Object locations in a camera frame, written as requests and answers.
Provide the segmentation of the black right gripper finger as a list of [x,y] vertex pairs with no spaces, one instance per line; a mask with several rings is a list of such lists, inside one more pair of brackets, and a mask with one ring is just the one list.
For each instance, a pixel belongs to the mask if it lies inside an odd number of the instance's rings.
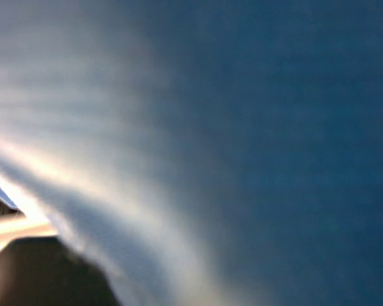
[[18,238],[0,251],[0,305],[118,305],[104,274],[56,237]]

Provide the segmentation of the blue button-up shirt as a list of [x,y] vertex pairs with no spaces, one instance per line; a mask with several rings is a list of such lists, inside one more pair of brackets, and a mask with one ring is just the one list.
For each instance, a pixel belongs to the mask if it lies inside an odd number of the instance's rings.
[[383,305],[383,1],[0,1],[0,188],[124,305]]

